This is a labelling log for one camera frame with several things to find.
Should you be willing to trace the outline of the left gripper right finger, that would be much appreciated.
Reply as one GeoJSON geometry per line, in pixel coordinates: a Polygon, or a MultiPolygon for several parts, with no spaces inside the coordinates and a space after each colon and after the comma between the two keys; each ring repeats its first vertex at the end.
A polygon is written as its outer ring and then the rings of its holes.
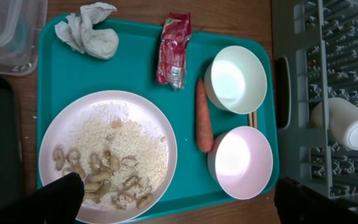
{"type": "Polygon", "coordinates": [[[352,202],[331,200],[287,177],[275,186],[274,204],[282,224],[358,224],[352,202]]]}

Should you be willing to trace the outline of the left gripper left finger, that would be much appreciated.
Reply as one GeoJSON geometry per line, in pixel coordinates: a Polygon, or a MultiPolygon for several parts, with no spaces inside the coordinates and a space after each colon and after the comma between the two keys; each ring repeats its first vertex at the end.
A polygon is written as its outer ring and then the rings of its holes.
{"type": "Polygon", "coordinates": [[[0,209],[0,223],[74,223],[84,196],[84,183],[72,172],[0,209]]]}

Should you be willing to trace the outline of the small white cup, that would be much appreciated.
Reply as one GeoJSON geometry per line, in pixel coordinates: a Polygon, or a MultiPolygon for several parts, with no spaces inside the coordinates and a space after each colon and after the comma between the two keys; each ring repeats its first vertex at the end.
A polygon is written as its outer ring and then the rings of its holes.
{"type": "Polygon", "coordinates": [[[327,110],[323,102],[310,114],[315,127],[326,128],[330,139],[358,151],[358,107],[343,98],[329,98],[327,110]]]}

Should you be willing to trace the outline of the wooden chopstick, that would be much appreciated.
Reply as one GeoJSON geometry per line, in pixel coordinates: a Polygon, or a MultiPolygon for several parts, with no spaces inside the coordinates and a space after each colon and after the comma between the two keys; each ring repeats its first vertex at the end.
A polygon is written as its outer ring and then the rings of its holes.
{"type": "Polygon", "coordinates": [[[248,114],[249,126],[254,127],[252,113],[248,114]]]}
{"type": "Polygon", "coordinates": [[[258,121],[257,121],[257,110],[255,110],[253,113],[252,113],[252,122],[253,122],[253,127],[255,129],[258,128],[258,121]]]}

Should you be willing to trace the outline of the orange carrot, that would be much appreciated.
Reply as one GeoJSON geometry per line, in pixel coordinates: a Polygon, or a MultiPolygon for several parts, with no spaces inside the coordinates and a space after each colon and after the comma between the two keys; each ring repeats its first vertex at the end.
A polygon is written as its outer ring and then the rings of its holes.
{"type": "Polygon", "coordinates": [[[212,150],[214,142],[206,89],[201,78],[196,86],[196,142],[201,152],[212,150]]]}

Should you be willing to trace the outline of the white bowl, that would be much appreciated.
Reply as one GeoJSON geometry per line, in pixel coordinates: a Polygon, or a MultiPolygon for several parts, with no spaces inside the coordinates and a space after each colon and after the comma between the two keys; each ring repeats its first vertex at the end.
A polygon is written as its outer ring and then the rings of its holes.
{"type": "Polygon", "coordinates": [[[213,105],[235,114],[255,112],[267,94],[262,62],[249,49],[238,45],[218,52],[205,71],[204,85],[213,105]]]}

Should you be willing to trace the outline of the white tissue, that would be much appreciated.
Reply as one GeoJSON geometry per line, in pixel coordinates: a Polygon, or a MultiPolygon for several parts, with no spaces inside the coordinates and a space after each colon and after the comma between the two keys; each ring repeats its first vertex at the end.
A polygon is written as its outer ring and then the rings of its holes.
{"type": "Polygon", "coordinates": [[[116,11],[115,6],[103,2],[81,6],[79,16],[71,13],[66,16],[65,22],[55,25],[55,33],[72,50],[109,60],[116,53],[119,37],[113,29],[95,30],[93,26],[116,11]]]}

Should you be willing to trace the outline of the red snack wrapper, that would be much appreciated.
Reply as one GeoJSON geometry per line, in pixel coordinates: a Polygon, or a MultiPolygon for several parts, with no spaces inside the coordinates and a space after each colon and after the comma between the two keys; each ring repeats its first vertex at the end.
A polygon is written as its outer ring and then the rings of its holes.
{"type": "Polygon", "coordinates": [[[157,81],[174,90],[185,87],[186,48],[191,37],[191,14],[170,13],[160,35],[157,81]]]}

